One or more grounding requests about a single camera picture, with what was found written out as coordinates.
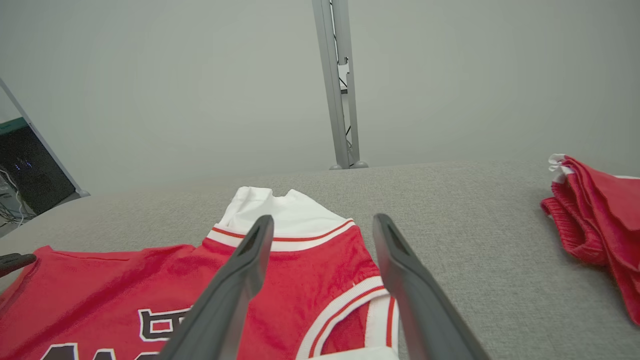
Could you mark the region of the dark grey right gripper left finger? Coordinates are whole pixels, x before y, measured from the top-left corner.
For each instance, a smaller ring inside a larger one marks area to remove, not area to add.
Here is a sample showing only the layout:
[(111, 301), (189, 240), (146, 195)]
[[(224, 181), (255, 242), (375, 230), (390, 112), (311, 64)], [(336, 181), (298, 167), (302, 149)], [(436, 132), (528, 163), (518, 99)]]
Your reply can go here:
[(236, 360), (249, 303), (265, 284), (273, 239), (274, 219), (260, 216), (157, 360)]

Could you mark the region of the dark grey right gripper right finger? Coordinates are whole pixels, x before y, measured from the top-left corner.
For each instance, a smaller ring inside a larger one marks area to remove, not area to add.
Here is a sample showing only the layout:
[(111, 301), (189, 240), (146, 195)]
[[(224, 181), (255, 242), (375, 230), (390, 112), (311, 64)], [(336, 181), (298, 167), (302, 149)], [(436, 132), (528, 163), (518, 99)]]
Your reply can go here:
[(398, 304), (409, 359), (490, 360), (389, 215), (374, 215), (373, 237), (382, 283)]

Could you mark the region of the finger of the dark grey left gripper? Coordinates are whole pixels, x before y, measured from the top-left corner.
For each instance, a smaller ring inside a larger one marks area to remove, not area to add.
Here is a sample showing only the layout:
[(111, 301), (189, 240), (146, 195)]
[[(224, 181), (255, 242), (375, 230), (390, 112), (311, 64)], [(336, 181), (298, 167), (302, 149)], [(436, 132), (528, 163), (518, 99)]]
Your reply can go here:
[(34, 254), (10, 253), (2, 255), (0, 256), (0, 278), (34, 264), (36, 261), (37, 256)]

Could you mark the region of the red and white basketball jersey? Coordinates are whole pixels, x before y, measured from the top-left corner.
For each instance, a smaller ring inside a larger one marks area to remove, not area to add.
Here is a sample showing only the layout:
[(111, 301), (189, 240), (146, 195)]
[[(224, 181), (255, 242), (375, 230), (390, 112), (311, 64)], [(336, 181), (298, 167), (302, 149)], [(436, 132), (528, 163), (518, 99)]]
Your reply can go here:
[(350, 218), (294, 189), (240, 187), (200, 246), (44, 246), (0, 294), (0, 360), (155, 360), (261, 215), (266, 278), (237, 360), (398, 360), (399, 310)]

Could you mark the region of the red white-striped basketball shorts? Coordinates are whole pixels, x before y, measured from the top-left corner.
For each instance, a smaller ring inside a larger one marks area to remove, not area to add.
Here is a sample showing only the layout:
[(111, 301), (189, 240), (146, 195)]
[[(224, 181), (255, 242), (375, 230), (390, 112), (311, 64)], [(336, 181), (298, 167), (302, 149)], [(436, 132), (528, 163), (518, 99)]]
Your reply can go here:
[(640, 326), (640, 177), (595, 170), (564, 153), (549, 157), (552, 196), (541, 209), (569, 255), (608, 269)]

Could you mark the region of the black computer equipment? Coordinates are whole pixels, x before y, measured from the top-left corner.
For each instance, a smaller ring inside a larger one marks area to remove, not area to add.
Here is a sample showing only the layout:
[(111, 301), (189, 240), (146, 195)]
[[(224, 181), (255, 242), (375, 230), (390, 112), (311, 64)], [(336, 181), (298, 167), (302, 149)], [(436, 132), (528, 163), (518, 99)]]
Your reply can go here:
[(0, 123), (0, 177), (39, 215), (68, 199), (76, 188), (23, 117)]

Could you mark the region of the grey slanted panel frame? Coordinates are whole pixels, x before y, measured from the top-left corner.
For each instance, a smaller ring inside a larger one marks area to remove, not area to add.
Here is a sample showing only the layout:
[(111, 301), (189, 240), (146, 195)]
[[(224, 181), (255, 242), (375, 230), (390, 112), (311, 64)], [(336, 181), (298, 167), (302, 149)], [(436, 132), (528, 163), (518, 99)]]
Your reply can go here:
[(12, 103), (12, 105), (14, 105), (14, 107), (16, 108), (16, 110), (19, 112), (20, 116), (23, 117), (23, 119), (26, 121), (27, 125), (30, 127), (30, 129), (34, 132), (34, 134), (38, 137), (39, 141), (42, 143), (42, 145), (44, 146), (44, 148), (46, 149), (46, 151), (49, 153), (49, 155), (52, 157), (52, 159), (55, 161), (55, 163), (57, 164), (57, 166), (61, 169), (62, 173), (64, 173), (64, 175), (66, 176), (66, 178), (69, 180), (69, 182), (71, 182), (71, 184), (73, 185), (75, 191), (78, 193), (78, 195), (80, 196), (80, 198), (87, 198), (90, 196), (90, 193), (83, 189), (73, 178), (73, 176), (70, 174), (70, 172), (66, 169), (66, 167), (64, 166), (64, 164), (61, 162), (61, 160), (57, 157), (57, 155), (55, 154), (55, 152), (52, 150), (52, 148), (50, 147), (50, 145), (48, 144), (48, 142), (45, 140), (45, 138), (42, 136), (42, 134), (39, 132), (39, 130), (37, 129), (36, 125), (34, 125), (32, 119), (28, 116), (28, 114), (26, 113), (25, 109), (22, 107), (21, 103), (18, 101), (18, 99), (16, 98), (16, 96), (14, 96), (14, 94), (12, 93), (12, 91), (10, 90), (9, 86), (6, 84), (6, 82), (0, 77), (0, 88), (2, 88), (2, 90), (4, 91), (4, 93), (6, 94), (7, 98), (9, 98), (10, 102)]

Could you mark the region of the grey metal partition post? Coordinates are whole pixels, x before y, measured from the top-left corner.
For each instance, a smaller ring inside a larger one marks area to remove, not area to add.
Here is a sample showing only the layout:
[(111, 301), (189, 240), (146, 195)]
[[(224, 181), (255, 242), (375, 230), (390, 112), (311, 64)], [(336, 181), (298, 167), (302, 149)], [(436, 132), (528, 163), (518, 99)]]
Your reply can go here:
[(311, 0), (336, 165), (361, 159), (348, 0)]

